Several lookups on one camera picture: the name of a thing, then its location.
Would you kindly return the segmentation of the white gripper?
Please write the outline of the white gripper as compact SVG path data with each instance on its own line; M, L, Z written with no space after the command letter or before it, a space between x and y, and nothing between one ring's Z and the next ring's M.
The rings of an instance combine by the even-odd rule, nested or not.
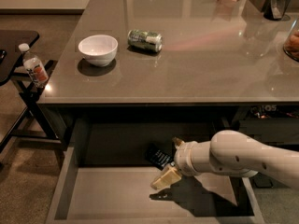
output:
M174 162L176 166L167 164L158 176L150 183L153 189L164 189L179 182L182 175L195 176L199 172L195 170L192 164L192 148L195 141L184 142L182 139L173 137L173 145L176 148Z

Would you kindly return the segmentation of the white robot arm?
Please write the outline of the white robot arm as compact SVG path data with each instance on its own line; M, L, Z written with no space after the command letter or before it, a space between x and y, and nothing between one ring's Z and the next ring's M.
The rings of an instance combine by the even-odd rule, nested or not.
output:
M174 143L174 161L153 180L153 189L164 189L179 182L183 176L203 173L231 177L252 177L262 173L299 189L299 153L296 151L271 147L231 130L220 131L201 143L178 138Z

